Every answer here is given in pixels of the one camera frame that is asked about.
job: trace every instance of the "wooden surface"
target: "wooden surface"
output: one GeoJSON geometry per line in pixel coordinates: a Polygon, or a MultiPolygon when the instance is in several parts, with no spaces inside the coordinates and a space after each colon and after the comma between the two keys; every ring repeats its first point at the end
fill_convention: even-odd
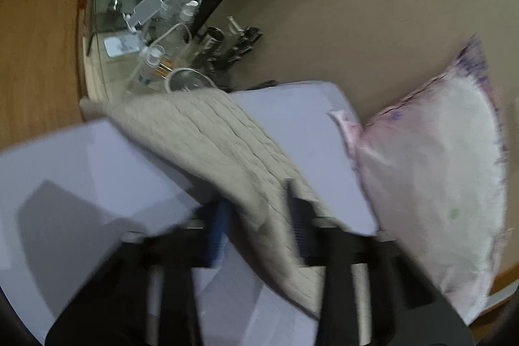
{"type": "Polygon", "coordinates": [[[0,149],[81,122],[77,0],[0,0],[0,149]]]}

